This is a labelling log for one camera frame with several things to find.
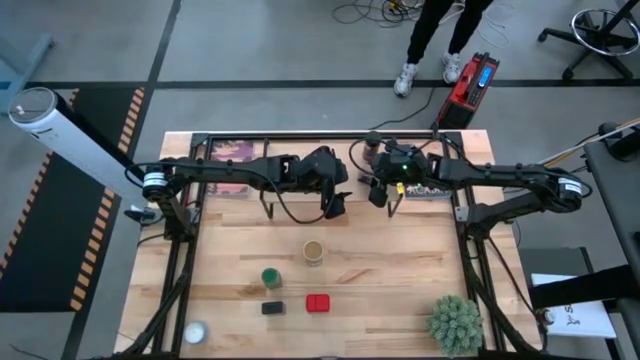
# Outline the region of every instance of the black block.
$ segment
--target black block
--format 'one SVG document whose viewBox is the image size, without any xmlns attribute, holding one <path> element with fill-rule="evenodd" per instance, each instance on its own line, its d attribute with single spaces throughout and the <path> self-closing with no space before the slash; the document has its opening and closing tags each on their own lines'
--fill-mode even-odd
<svg viewBox="0 0 640 360">
<path fill-rule="evenodd" d="M 276 314 L 284 314 L 284 303 L 282 301 L 262 303 L 262 315 Z"/>
</svg>

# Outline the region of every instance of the black pants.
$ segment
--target black pants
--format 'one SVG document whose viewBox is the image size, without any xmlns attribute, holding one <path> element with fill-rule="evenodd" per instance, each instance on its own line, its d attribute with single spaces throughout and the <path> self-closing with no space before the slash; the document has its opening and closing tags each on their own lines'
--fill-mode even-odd
<svg viewBox="0 0 640 360">
<path fill-rule="evenodd" d="M 407 50 L 407 63 L 417 64 L 424 56 L 424 51 L 431 37 L 438 28 L 438 23 L 449 11 L 454 0 L 425 0 L 420 19 L 416 22 L 411 35 L 411 45 Z M 466 0 L 465 8 L 453 31 L 449 54 L 460 53 L 473 35 L 482 20 L 485 11 L 493 0 Z"/>
</svg>

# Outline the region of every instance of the wooden tabletop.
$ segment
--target wooden tabletop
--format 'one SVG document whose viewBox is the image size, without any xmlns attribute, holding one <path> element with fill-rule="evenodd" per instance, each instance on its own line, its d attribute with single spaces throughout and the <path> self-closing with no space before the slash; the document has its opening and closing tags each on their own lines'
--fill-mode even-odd
<svg viewBox="0 0 640 360">
<path fill-rule="evenodd" d="M 494 162 L 486 131 L 462 133 L 472 162 Z M 161 157 L 187 156 L 191 134 L 166 133 Z M 367 201 L 368 187 L 356 181 L 357 170 L 347 155 L 351 142 L 271 141 L 268 147 L 269 155 L 300 157 L 320 145 L 334 148 L 349 171 L 349 181 L 340 184 L 338 191 L 354 193 L 347 198 L 347 214 L 339 218 L 297 225 L 276 204 L 274 218 L 269 220 L 255 190 L 241 197 L 206 197 L 186 323 L 204 322 L 209 334 L 202 344 L 183 343 L 181 358 L 442 356 L 425 330 L 426 320 L 438 298 L 467 296 L 450 200 L 404 200 L 395 216 L 388 218 L 386 209 Z M 262 142 L 255 142 L 253 156 L 262 156 L 262 148 Z M 361 149 L 354 151 L 358 158 Z M 433 143 L 424 151 L 441 154 L 442 145 Z M 478 203 L 503 200 L 500 188 L 476 187 L 474 193 Z M 275 201 L 272 195 L 265 197 Z M 320 214 L 317 195 L 284 197 L 299 218 Z M 161 231 L 161 226 L 154 226 L 142 237 Z M 499 224 L 491 235 L 525 289 L 511 227 Z M 302 245 L 308 240 L 325 246 L 319 267 L 304 261 Z M 156 311 L 168 254 L 169 242 L 163 239 L 138 249 L 115 351 L 130 345 L 129 338 L 135 338 Z M 539 347 L 535 320 L 490 246 L 487 256 L 498 305 L 525 339 Z M 267 290 L 261 284 L 260 275 L 268 267 L 280 271 L 283 288 Z M 305 297 L 312 293 L 331 296 L 329 313 L 306 312 Z M 263 302 L 278 300 L 286 304 L 286 315 L 261 314 Z M 168 321 L 166 348 L 175 307 Z M 495 348 L 484 306 L 481 312 L 487 347 Z"/>
</svg>

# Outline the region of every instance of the orange and black stripe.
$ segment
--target orange and black stripe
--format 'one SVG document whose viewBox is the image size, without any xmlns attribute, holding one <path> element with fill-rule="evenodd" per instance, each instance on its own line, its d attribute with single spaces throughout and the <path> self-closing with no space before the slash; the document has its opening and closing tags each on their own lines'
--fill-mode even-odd
<svg viewBox="0 0 640 360">
<path fill-rule="evenodd" d="M 136 122 L 138 120 L 138 114 L 140 113 L 143 98 L 144 88 L 137 88 L 133 92 L 131 105 L 129 105 L 129 112 L 127 113 L 127 119 L 122 127 L 122 134 L 120 135 L 120 141 L 118 142 L 118 149 L 125 154 L 129 151 L 129 145 L 131 144 L 133 131 L 136 128 Z"/>
<path fill-rule="evenodd" d="M 111 216 L 111 207 L 114 198 L 115 194 L 113 191 L 105 188 L 102 194 L 102 201 L 100 205 L 98 205 L 98 213 L 93 223 L 91 234 L 89 235 L 87 250 L 84 253 L 84 259 L 82 260 L 80 272 L 78 273 L 78 280 L 73 289 L 73 296 L 71 297 L 71 308 L 76 311 L 82 309 L 82 304 L 87 296 L 87 290 L 91 282 L 91 276 L 93 275 L 93 268 L 96 266 L 96 260 L 102 247 L 102 240 L 104 239 L 107 223 Z"/>
<path fill-rule="evenodd" d="M 133 132 L 136 128 L 136 121 L 138 119 L 138 113 L 140 112 L 140 106 L 142 105 L 142 99 L 144 98 L 144 88 L 138 88 L 134 91 L 131 104 L 129 105 L 129 112 L 127 113 L 127 119 L 122 128 L 120 134 L 120 142 L 118 143 L 118 149 L 124 154 L 127 154 L 129 150 L 129 144 L 133 137 Z M 102 200 L 98 205 L 98 211 L 96 219 L 91 229 L 91 234 L 87 242 L 87 249 L 84 253 L 84 259 L 80 266 L 78 273 L 78 280 L 76 286 L 73 289 L 73 295 L 71 296 L 71 308 L 79 311 L 82 309 L 82 304 L 87 296 L 89 284 L 91 283 L 91 276 L 96 266 L 98 254 L 102 247 L 102 241 L 105 236 L 107 224 L 110 216 L 112 216 L 111 208 L 115 200 L 115 194 L 113 191 L 105 188 L 102 194 Z"/>
<path fill-rule="evenodd" d="M 73 105 L 73 101 L 78 94 L 79 89 L 73 89 L 71 91 L 71 96 L 69 97 L 69 104 Z M 18 239 L 20 238 L 20 234 L 22 233 L 22 229 L 24 228 L 25 223 L 27 222 L 27 217 L 29 216 L 29 212 L 31 211 L 31 207 L 36 200 L 36 195 L 40 190 L 40 186 L 42 186 L 42 181 L 44 180 L 44 176 L 47 174 L 47 168 L 49 167 L 49 163 L 51 162 L 51 156 L 53 155 L 52 151 L 47 152 L 44 160 L 42 161 L 42 165 L 40 165 L 40 170 L 38 170 L 38 176 L 36 177 L 33 185 L 31 186 L 31 191 L 29 192 L 29 196 L 27 196 L 27 201 L 24 204 L 24 208 L 22 208 L 22 212 L 20 214 L 20 218 L 16 223 L 15 228 L 13 229 L 13 233 L 9 238 L 9 246 L 5 251 L 2 259 L 0 260 L 0 280 L 2 279 L 3 273 L 6 271 L 7 266 L 9 265 L 9 259 L 15 250 L 15 246 L 18 243 Z"/>
</svg>

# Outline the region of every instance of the black floor mat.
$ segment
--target black floor mat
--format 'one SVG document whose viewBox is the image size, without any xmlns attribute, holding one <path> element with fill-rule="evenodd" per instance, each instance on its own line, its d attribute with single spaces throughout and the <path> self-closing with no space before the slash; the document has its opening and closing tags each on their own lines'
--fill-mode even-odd
<svg viewBox="0 0 640 360">
<path fill-rule="evenodd" d="M 143 97 L 143 89 L 80 89 L 72 104 L 131 158 Z M 48 154 L 0 263 L 0 311 L 87 312 L 119 203 L 93 178 Z"/>
</svg>

